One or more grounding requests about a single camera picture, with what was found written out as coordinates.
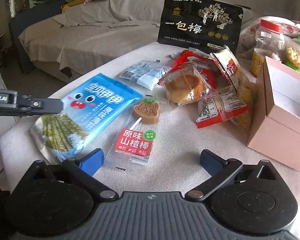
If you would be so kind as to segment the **blue seaweed snack bag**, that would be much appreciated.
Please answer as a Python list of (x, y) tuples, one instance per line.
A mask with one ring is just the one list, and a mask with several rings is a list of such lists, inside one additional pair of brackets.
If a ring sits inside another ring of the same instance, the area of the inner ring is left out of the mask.
[(100, 73), (62, 98), (60, 113), (39, 117), (30, 133), (44, 158), (58, 164), (78, 155), (141, 98), (137, 90)]

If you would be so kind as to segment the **hawthorn lollipop packet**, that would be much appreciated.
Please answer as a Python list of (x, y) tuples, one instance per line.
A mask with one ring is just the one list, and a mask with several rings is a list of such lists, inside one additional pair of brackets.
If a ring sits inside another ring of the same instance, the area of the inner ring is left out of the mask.
[(148, 166), (165, 106), (164, 100), (152, 95), (133, 103), (129, 116), (105, 157), (105, 164), (123, 171), (135, 165)]

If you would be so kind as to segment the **clear bag of small candies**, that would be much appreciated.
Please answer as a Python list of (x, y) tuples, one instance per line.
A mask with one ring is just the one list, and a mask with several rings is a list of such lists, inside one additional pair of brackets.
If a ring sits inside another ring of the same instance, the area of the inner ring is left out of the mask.
[(170, 66), (160, 62), (142, 60), (123, 70), (116, 78), (128, 85), (153, 90), (170, 70)]

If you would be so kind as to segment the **packaged round pastry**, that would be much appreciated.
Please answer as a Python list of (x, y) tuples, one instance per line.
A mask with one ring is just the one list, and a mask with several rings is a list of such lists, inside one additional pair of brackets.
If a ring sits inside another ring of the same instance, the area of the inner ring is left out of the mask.
[(198, 71), (195, 64), (184, 63), (172, 68), (160, 81), (169, 104), (179, 107), (217, 95)]

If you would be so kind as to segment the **rice cracker packet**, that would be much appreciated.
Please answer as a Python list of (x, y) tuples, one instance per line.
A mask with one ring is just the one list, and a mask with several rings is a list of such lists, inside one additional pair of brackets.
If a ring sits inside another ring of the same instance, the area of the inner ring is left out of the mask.
[(253, 117), (255, 84), (249, 80), (228, 46), (224, 46), (217, 52), (210, 53), (210, 56), (226, 81), (234, 87), (236, 97), (249, 106), (249, 109), (244, 113), (232, 118), (234, 124), (238, 124), (246, 131), (249, 131)]

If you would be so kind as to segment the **pink cardboard box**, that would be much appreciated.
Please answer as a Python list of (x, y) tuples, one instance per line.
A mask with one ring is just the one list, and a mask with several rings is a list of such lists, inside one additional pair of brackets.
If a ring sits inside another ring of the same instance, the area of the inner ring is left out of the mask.
[(247, 146), (300, 172), (300, 74), (266, 57)]

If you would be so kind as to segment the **grey covered sofa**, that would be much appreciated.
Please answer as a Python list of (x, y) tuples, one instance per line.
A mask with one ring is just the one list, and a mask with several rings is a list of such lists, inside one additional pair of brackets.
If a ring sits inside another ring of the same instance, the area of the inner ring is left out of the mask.
[(76, 5), (27, 27), (19, 41), (33, 64), (66, 83), (158, 39), (165, 0)]

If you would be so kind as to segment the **red clear snack packet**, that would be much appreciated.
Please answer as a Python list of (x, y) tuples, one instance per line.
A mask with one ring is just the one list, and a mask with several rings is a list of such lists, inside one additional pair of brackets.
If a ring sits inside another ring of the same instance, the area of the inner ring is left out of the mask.
[(218, 94), (198, 101), (197, 128), (226, 122), (249, 109), (249, 105), (236, 96), (234, 87), (228, 86)]

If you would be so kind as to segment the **yellow label jar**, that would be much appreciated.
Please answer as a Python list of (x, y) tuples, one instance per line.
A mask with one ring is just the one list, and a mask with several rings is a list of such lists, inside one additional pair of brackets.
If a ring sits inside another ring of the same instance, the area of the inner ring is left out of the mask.
[(251, 74), (253, 74), (254, 77), (258, 76), (262, 64), (264, 62), (264, 59), (265, 59), (264, 50), (260, 48), (255, 48), (252, 61), (251, 61), (251, 67), (250, 67), (250, 72)]

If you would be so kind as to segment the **red white snack bag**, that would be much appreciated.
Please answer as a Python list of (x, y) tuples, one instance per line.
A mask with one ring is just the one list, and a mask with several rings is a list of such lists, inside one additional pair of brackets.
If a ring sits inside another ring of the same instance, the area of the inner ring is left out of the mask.
[(214, 89), (217, 89), (217, 78), (220, 74), (218, 73), (218, 67), (212, 59), (202, 53), (196, 54), (193, 51), (185, 50), (175, 60), (170, 72), (175, 72), (188, 65), (194, 66), (205, 81)]

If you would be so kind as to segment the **green lid candy dispenser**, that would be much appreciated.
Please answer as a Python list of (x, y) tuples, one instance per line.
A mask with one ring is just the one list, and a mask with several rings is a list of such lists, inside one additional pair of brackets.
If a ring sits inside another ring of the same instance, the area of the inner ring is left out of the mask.
[(286, 65), (300, 72), (300, 36), (286, 44)]

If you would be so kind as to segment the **red lid plastic jar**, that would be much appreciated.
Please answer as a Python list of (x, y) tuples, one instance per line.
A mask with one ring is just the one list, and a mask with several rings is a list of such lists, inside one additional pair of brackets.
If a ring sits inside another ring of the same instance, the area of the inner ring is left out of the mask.
[(261, 19), (255, 34), (256, 48), (264, 50), (268, 57), (282, 61), (286, 45), (284, 31), (283, 26)]

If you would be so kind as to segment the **black plum snack bag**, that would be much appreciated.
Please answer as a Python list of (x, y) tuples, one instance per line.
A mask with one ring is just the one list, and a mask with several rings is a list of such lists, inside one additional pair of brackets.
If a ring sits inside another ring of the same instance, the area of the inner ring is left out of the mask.
[(228, 46), (235, 53), (243, 8), (215, 0), (165, 0), (158, 43), (207, 54)]

